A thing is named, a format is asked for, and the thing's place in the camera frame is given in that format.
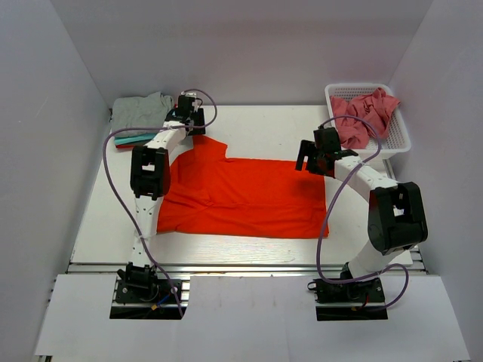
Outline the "orange t-shirt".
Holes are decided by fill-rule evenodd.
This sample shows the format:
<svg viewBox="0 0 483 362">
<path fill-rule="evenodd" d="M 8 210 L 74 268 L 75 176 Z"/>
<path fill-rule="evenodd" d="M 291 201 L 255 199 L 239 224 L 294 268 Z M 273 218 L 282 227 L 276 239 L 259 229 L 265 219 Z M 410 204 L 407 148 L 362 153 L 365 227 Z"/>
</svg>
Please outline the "orange t-shirt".
<svg viewBox="0 0 483 362">
<path fill-rule="evenodd" d="M 328 235 L 325 180 L 292 161 L 229 158 L 227 144 L 196 136 L 171 165 L 157 231 L 260 238 Z"/>
</svg>

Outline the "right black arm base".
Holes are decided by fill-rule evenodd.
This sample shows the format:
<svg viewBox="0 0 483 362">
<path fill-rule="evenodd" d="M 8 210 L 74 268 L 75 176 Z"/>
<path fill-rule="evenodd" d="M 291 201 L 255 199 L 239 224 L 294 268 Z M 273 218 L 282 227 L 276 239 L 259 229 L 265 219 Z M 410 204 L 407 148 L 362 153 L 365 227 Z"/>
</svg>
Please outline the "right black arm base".
<svg viewBox="0 0 483 362">
<path fill-rule="evenodd" d="M 307 284 L 315 294 L 317 321 L 383 321 L 388 319 L 386 298 L 380 278 L 375 275 L 350 284 L 341 281 L 352 277 L 347 265 L 335 279 L 336 284 L 321 278 Z"/>
</svg>

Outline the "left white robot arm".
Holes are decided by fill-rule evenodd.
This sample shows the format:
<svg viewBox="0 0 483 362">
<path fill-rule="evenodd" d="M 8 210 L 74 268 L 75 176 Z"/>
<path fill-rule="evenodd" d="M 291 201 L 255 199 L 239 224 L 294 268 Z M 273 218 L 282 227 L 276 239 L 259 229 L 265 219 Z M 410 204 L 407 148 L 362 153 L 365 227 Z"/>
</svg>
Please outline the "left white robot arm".
<svg viewBox="0 0 483 362">
<path fill-rule="evenodd" d="M 205 132 L 203 101 L 196 90 L 185 90 L 168 112 L 158 133 L 131 153 L 130 187 L 134 193 L 135 242 L 129 263 L 151 268 L 146 248 L 156 234 L 158 215 L 171 187 L 170 154 L 188 136 Z"/>
</svg>

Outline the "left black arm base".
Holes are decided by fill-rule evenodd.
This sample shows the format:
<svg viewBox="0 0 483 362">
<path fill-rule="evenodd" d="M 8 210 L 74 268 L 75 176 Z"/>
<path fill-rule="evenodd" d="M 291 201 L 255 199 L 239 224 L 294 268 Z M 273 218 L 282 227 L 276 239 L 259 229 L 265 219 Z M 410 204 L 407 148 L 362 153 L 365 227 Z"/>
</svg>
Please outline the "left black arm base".
<svg viewBox="0 0 483 362">
<path fill-rule="evenodd" d="M 116 273 L 110 307 L 112 320 L 179 321 L 188 305 L 188 284 L 168 281 L 156 267 L 134 266 L 131 262 Z"/>
</svg>

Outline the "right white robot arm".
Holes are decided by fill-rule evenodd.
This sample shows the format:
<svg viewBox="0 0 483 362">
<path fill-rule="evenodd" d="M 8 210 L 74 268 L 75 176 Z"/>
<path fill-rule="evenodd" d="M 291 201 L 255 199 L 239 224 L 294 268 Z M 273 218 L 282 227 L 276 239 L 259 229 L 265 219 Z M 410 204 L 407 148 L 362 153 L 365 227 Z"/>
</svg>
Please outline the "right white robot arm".
<svg viewBox="0 0 483 362">
<path fill-rule="evenodd" d="M 420 188 L 416 183 L 398 183 L 353 150 L 342 149 L 337 130 L 319 127 L 314 140 L 302 140 L 295 169 L 328 176 L 341 181 L 322 222 L 321 232 L 328 226 L 328 218 L 335 203 L 348 186 L 368 202 L 368 241 L 358 254 L 346 264 L 346 278 L 329 279 L 321 271 L 320 236 L 316 247 L 316 266 L 320 278 L 328 284 L 341 284 L 341 293 L 356 301 L 368 291 L 367 279 L 376 278 L 391 269 L 391 261 L 398 255 L 428 238 L 426 214 Z"/>
</svg>

